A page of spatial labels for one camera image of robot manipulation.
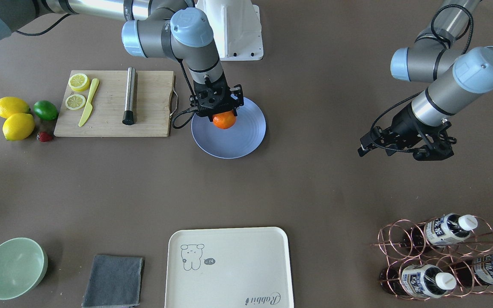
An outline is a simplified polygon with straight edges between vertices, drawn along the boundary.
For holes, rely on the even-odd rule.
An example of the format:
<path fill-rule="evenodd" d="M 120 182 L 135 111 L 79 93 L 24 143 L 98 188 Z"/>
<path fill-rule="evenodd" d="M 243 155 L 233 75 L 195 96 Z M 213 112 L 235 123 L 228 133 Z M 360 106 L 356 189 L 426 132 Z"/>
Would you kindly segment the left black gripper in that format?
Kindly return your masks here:
<path fill-rule="evenodd" d="M 415 160 L 446 160 L 454 156 L 452 145 L 457 143 L 456 138 L 448 136 L 450 127 L 449 121 L 436 127 L 424 124 L 416 118 L 409 103 L 393 117 L 389 128 L 376 126 L 360 138 L 357 152 L 363 157 L 373 149 L 385 148 L 388 156 L 406 151 Z"/>

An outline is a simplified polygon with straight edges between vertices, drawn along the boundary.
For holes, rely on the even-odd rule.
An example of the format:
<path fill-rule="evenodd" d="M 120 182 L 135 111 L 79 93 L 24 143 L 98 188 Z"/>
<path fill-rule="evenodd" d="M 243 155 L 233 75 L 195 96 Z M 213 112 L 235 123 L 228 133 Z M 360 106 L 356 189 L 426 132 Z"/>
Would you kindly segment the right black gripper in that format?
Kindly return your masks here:
<path fill-rule="evenodd" d="M 240 84 L 228 86 L 225 78 L 207 84 L 193 82 L 194 95 L 190 97 L 190 108 L 199 117 L 213 121 L 217 114 L 231 111 L 237 116 L 237 109 L 244 105 L 243 90 Z"/>

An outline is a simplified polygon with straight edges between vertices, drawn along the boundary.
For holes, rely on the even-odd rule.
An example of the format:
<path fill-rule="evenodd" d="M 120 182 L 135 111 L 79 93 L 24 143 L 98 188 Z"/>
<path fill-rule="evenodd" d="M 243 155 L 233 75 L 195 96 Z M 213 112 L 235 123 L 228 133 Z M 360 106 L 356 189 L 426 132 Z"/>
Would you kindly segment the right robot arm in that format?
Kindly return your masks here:
<path fill-rule="evenodd" d="M 50 13 L 123 20 L 129 54 L 185 62 L 193 78 L 189 113 L 213 121 L 236 116 L 244 104 L 241 86 L 227 84 L 208 17 L 192 0 L 0 0 L 0 40 Z"/>

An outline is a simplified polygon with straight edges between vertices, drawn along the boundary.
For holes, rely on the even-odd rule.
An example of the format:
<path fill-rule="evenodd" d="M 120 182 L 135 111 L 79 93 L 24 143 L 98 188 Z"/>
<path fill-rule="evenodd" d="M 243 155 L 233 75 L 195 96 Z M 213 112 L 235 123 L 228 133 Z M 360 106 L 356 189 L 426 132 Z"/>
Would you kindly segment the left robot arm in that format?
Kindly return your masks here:
<path fill-rule="evenodd" d="M 493 90 L 493 46 L 463 50 L 453 43 L 472 34 L 477 0 L 445 0 L 412 47 L 395 51 L 392 76 L 427 82 L 428 88 L 403 100 L 405 107 L 385 129 L 373 124 L 361 139 L 358 154 L 384 149 L 386 154 L 411 153 L 415 160 L 445 160 L 457 140 L 448 135 L 450 117 Z"/>

